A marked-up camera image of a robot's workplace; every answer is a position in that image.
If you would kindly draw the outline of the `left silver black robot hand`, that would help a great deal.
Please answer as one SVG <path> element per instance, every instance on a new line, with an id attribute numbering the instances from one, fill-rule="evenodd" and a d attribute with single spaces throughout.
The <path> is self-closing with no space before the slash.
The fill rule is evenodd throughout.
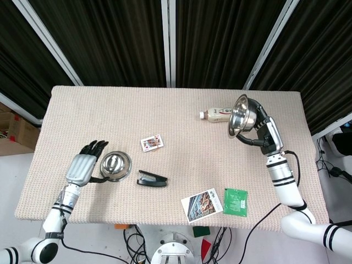
<path id="1" fill-rule="evenodd" d="M 68 169 L 65 176 L 68 184 L 83 187 L 88 183 L 104 183 L 110 180 L 109 176 L 103 176 L 102 178 L 92 176 L 95 164 L 107 145 L 108 141 L 104 140 L 94 140 L 88 145 L 85 145 L 74 157 Z"/>

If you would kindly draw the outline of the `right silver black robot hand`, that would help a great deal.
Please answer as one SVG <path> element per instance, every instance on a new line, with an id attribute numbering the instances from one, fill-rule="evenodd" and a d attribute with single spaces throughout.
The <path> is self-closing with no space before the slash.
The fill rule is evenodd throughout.
<path id="1" fill-rule="evenodd" d="M 228 134 L 242 143 L 257 146 L 265 156 L 281 152 L 283 142 L 274 119 L 255 99 L 241 95 L 228 124 Z"/>

